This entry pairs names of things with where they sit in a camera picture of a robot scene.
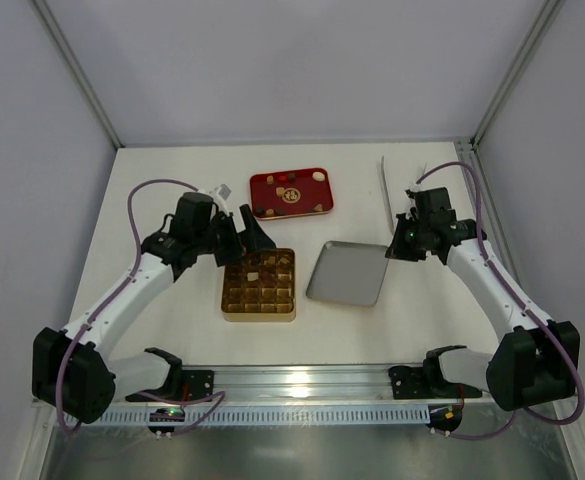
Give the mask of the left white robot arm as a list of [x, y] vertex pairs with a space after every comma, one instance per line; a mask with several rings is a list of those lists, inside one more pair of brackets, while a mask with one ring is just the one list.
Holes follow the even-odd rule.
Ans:
[[83, 424], [98, 420], [110, 404], [139, 396], [176, 397], [183, 363], [156, 347], [113, 360], [122, 335], [156, 297], [170, 288], [201, 256], [213, 256], [219, 267], [275, 248], [248, 205], [237, 230], [220, 191], [186, 192], [161, 228], [136, 240], [132, 265], [92, 307], [60, 330], [41, 330], [33, 342], [33, 396], [56, 408], [60, 418]]

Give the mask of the metal tongs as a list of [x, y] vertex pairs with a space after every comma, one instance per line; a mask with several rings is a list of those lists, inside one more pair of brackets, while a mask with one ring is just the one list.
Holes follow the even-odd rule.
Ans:
[[385, 216], [386, 216], [389, 232], [391, 234], [393, 234], [395, 231], [395, 225], [394, 225], [392, 206], [391, 206], [391, 201], [390, 201], [391, 200], [390, 193], [389, 193], [388, 184], [387, 184], [385, 157], [384, 156], [381, 156], [381, 159], [380, 159], [379, 172], [380, 172], [381, 192], [382, 192], [382, 196], [383, 196], [382, 198], [383, 198]]

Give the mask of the silver tin lid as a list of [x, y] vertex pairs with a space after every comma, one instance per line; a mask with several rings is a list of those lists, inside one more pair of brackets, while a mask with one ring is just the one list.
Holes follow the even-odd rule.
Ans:
[[326, 242], [310, 277], [306, 297], [349, 306], [374, 306], [389, 262], [386, 249], [378, 244]]

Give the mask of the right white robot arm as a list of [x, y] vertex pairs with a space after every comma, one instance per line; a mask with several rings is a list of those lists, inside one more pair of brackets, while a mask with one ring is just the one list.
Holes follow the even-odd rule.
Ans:
[[387, 258], [409, 262], [436, 257], [466, 286], [498, 339], [493, 353], [466, 346], [427, 353], [431, 385], [463, 384], [489, 393], [505, 411], [569, 398], [580, 336], [570, 322], [555, 322], [525, 294], [498, 261], [478, 219], [460, 219], [446, 188], [406, 193]]

